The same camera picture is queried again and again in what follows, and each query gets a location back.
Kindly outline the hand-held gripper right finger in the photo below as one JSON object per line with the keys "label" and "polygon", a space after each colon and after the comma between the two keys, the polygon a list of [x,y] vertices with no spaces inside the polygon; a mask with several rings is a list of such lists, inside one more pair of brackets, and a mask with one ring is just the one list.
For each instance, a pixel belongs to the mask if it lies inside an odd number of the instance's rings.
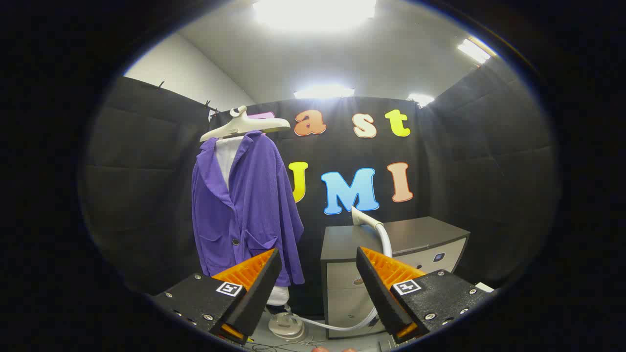
{"label": "hand-held gripper right finger", "polygon": [[385,331],[404,343],[445,329],[495,295],[440,269],[425,273],[360,246],[356,267]]}

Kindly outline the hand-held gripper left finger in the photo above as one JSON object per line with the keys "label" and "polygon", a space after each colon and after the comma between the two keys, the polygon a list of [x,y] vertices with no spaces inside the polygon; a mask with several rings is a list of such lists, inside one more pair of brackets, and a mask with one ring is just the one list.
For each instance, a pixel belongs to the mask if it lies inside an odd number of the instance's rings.
{"label": "hand-held gripper left finger", "polygon": [[281,270],[279,250],[267,250],[213,276],[192,274],[152,295],[151,303],[205,336],[244,346],[259,324]]}

